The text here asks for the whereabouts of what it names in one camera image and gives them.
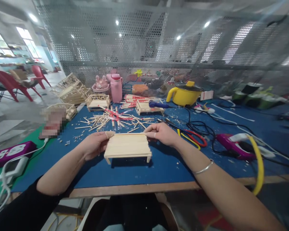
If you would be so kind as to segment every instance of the blue tablecloth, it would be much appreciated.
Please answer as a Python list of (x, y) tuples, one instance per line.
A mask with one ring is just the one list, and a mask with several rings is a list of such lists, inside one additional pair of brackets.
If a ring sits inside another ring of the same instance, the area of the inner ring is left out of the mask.
[[(229, 112), (223, 111), (210, 104), (208, 107), (214, 108), (216, 113), (225, 119), (235, 121), (239, 124), (248, 126), (253, 132), (260, 138), (262, 138), (269, 145), (277, 148), (289, 155), (289, 129), (284, 128), (282, 125), (289, 125), (289, 121), (278, 121), (276, 116), (265, 115), (263, 112), (250, 110), (247, 108), (237, 108), (235, 111), (226, 108), (228, 111), (235, 112), (245, 118), (255, 120), (251, 122), (233, 115)], [(289, 111), (289, 105), (283, 105), (271, 110), (266, 110), (268, 114), (280, 114), (282, 112)], [(84, 117), (93, 117), (93, 115), (100, 115), (102, 112), (88, 112), (86, 106), (75, 116), (75, 118), (68, 123), (64, 131), (60, 135), (60, 140), (55, 140), (51, 145), (45, 148), (45, 150), (36, 158), (39, 158), (39, 162), (36, 166), (28, 171), (18, 180), (14, 185), (13, 192), (24, 191), (31, 183), (33, 183), (39, 176), (43, 175), (50, 169), (61, 157), (76, 147), (81, 140), (94, 131), (89, 132), (89, 128), (75, 129), (75, 127), (85, 126), (80, 122), (84, 120)], [(180, 127), (187, 128), (185, 126), (188, 121), (188, 112), (184, 108), (169, 108), (166, 109), (165, 115), (175, 124)], [(163, 118), (162, 115), (155, 115), (156, 119)], [(214, 129), (216, 134), (219, 133), (242, 133), (236, 126), (220, 124), (211, 119), (206, 114), (196, 114), (191, 112), (191, 121), (203, 121), (208, 126)], [(132, 130), (132, 126), (126, 126), (125, 128), (113, 128), (111, 122), (102, 129), (115, 130), (117, 133), (126, 133)], [(139, 133), (144, 130), (140, 127), (133, 133)], [(152, 159), (149, 164), (146, 163), (146, 158), (130, 158), (130, 159), (113, 159), (112, 164), (108, 165), (103, 156), (97, 157), (92, 161), (89, 161), (81, 169), (74, 181), (75, 188), (87, 188), (87, 187), (102, 187), (102, 186), (116, 186), (116, 185), (132, 185), (132, 184), (158, 184), (158, 183), (174, 183), (174, 182), (189, 182), (193, 181), (193, 175), (190, 173), (185, 163), (181, 159), (176, 150), (167, 147), (163, 144), (151, 145)], [(224, 147), (215, 142), (215, 149), (224, 150)], [(236, 160), (231, 157), (221, 156), (215, 154), (212, 151), (211, 142), (208, 142), (208, 146), (202, 148), (201, 151), (212, 158), (217, 165), (223, 168), (234, 178), (242, 177), (255, 177), (257, 175), (257, 163), (248, 164), (245, 161)], [(282, 157), (277, 156), (275, 160), (289, 163)], [(282, 175), (289, 174), (289, 168), (271, 163), (264, 160), (265, 175)]]

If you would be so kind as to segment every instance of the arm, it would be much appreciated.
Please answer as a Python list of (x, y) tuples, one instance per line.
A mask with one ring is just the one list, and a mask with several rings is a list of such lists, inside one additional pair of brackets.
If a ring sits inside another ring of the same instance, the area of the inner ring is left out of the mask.
[[(147, 137), (174, 147), (193, 173), (201, 171), (211, 162), (201, 151), (178, 137), (165, 123), (152, 124), (144, 132)], [(216, 208), (235, 228), (285, 230), (257, 197), (216, 164), (194, 176)]]
[(0, 230), (41, 230), (84, 163), (105, 151), (114, 132), (87, 136), (0, 212)]

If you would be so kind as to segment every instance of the wooden table edge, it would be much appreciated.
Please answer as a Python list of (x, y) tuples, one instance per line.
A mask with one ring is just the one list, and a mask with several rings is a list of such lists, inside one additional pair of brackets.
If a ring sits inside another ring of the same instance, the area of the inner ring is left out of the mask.
[[(243, 185), (252, 185), (256, 183), (256, 179), (254, 177), (237, 178), (237, 180), (241, 182)], [(289, 182), (289, 174), (279, 176), (266, 176), (264, 178), (265, 184), (280, 183), (280, 182)], [(195, 181), (164, 183), (164, 184), (119, 185), (119, 186), (73, 189), (68, 198), (101, 197), (101, 196), (151, 193), (151, 192), (161, 193), (161, 192), (196, 190), (196, 189), (200, 189), (200, 186)], [(20, 194), (21, 194), (20, 192), (13, 192), (11, 199), (14, 200)]]

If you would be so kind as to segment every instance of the bangle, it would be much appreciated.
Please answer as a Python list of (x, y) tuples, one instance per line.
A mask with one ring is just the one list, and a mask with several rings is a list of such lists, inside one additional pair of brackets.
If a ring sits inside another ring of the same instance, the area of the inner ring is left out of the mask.
[(211, 163), (210, 163), (207, 167), (205, 167), (204, 169), (200, 170), (199, 172), (193, 172), (193, 173), (194, 173), (195, 175), (197, 175), (197, 174), (203, 173), (203, 172), (205, 172), (206, 170), (208, 170), (209, 167), (211, 167), (211, 165), (214, 163), (214, 160), (210, 159), (210, 161), (211, 161)]

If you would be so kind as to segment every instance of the yellow electric pot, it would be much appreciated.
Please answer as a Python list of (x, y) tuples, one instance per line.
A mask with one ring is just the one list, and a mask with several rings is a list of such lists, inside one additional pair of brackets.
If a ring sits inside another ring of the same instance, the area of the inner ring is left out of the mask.
[(169, 102), (172, 97), (172, 101), (179, 106), (193, 105), (202, 91), (203, 88), (196, 87), (193, 81), (188, 81), (187, 84), (177, 84), (176, 87), (170, 89), (166, 102)]

